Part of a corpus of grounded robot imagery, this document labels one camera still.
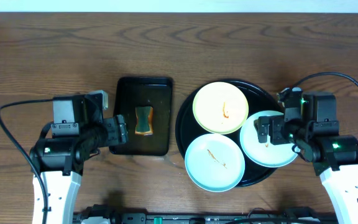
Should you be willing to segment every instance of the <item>wood grain surface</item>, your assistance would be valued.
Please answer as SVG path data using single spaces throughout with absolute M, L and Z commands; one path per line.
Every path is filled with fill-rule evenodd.
M 297 159 L 250 187 L 215 194 L 188 177 L 175 140 L 186 97 L 220 78 L 240 78 L 271 94 L 301 77 L 338 71 L 358 80 L 358 14 L 31 14 L 0 13 L 0 105 L 105 90 L 112 115 L 124 76 L 174 79 L 166 156 L 102 154 L 85 163 L 75 211 L 95 203 L 161 213 L 248 213 L 309 206 L 332 212 L 313 166 Z M 358 138 L 358 89 L 336 77 L 305 90 L 337 97 L 341 134 Z M 52 120 L 52 104 L 8 108 L 8 128 L 29 150 Z M 0 223 L 30 223 L 30 167 L 0 128 Z

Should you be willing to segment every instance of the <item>food stain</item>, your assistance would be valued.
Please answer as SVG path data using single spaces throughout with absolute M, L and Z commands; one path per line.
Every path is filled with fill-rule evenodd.
M 225 107 L 226 107 L 226 102 L 223 102 L 223 116 L 225 118 L 229 118 L 229 115 L 226 115 L 226 111 L 224 110 Z
M 221 164 L 215 157 L 214 157 L 214 154 L 212 154 L 212 152 L 209 150 L 209 149 L 207 149 L 208 150 L 208 154 L 212 157 L 212 159 L 214 159 L 214 162 L 218 162 L 219 164 Z M 226 167 L 226 163 L 224 163 L 223 162 L 223 164 L 221 164 L 224 168 L 226 168 L 227 169 L 227 167 Z

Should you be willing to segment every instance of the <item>yellow plate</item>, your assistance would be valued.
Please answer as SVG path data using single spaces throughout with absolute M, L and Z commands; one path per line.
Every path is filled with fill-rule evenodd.
M 248 117 L 247 98 L 232 84 L 210 83 L 197 92 L 193 114 L 198 124 L 211 133 L 233 133 Z

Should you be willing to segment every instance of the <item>white wall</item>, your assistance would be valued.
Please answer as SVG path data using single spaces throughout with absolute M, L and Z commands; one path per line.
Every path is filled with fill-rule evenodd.
M 0 0 L 0 12 L 358 13 L 358 0 Z

